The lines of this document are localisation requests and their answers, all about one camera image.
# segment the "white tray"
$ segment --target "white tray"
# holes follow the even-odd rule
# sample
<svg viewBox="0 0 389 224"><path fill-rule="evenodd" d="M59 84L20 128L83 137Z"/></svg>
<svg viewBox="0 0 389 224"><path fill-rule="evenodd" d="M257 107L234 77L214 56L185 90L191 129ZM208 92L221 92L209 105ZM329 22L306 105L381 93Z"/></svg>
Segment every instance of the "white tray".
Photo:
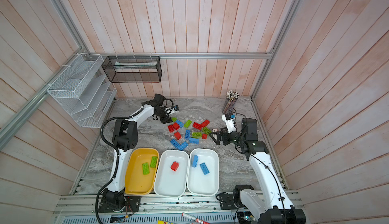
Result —
<svg viewBox="0 0 389 224"><path fill-rule="evenodd" d="M194 155L198 156L197 167L192 167ZM204 175L200 164L205 163L209 173ZM214 150L197 148L191 152L187 180L188 190L192 194L212 196L219 190L219 156Z"/></svg>
<svg viewBox="0 0 389 224"><path fill-rule="evenodd" d="M170 166L178 162L177 171ZM166 150L159 160L154 192L162 197L178 198L185 192L188 177L189 155L184 151Z"/></svg>

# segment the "plastic tray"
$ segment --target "plastic tray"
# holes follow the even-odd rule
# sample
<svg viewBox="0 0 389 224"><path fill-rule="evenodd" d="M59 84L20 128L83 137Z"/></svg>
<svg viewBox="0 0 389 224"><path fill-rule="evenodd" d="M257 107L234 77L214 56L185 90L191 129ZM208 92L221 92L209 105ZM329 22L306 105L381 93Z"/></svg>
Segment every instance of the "plastic tray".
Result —
<svg viewBox="0 0 389 224"><path fill-rule="evenodd" d="M170 168L174 161L179 164L176 172ZM186 152L166 150L159 161L154 192L159 196L168 198L182 196L185 192L188 168L189 155Z"/></svg>
<svg viewBox="0 0 389 224"><path fill-rule="evenodd" d="M138 148L132 152L124 180L126 194L145 195L151 192L158 168L158 162L155 168L150 168L153 156L159 158L158 151L153 148ZM149 163L149 174L143 175L143 163Z"/></svg>
<svg viewBox="0 0 389 224"><path fill-rule="evenodd" d="M190 165L194 155L198 156L197 167L189 167L187 187L192 194L213 196L219 190L219 156L214 150L196 148L191 152ZM200 164L205 163L209 170L204 175Z"/></svg>

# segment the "black wire mesh basket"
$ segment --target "black wire mesh basket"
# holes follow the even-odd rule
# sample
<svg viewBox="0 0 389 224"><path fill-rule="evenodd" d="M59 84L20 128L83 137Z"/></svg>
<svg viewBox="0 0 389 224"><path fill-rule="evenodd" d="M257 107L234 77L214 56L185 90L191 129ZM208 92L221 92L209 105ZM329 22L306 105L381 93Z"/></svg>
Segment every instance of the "black wire mesh basket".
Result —
<svg viewBox="0 0 389 224"><path fill-rule="evenodd" d="M161 82L158 56L110 55L102 67L110 82Z"/></svg>

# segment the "white wire mesh organizer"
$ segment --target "white wire mesh organizer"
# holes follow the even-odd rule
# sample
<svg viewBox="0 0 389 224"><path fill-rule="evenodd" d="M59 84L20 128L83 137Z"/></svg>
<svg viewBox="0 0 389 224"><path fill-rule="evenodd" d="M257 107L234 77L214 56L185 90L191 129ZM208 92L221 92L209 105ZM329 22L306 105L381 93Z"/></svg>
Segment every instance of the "white wire mesh organizer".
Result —
<svg viewBox="0 0 389 224"><path fill-rule="evenodd" d="M79 54L47 91L56 98L77 99L92 80L101 64L103 64L101 55Z"/></svg>
<svg viewBox="0 0 389 224"><path fill-rule="evenodd" d="M80 54L48 89L81 127L100 127L116 94L105 75L94 77L102 62L101 55Z"/></svg>

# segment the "wire mesh basket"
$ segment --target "wire mesh basket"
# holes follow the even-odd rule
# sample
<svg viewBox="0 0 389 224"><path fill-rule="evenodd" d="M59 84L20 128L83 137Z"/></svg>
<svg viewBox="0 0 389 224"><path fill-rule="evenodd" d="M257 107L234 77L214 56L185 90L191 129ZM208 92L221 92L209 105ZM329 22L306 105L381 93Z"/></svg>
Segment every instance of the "wire mesh basket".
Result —
<svg viewBox="0 0 389 224"><path fill-rule="evenodd" d="M95 76L101 55L80 54L49 87L49 94L81 127L100 127L116 94L106 76Z"/></svg>
<svg viewBox="0 0 389 224"><path fill-rule="evenodd" d="M110 82L161 82L158 56L107 56L102 65Z"/></svg>
<svg viewBox="0 0 389 224"><path fill-rule="evenodd" d="M54 98L79 98L102 63L101 55L79 54L47 91Z"/></svg>

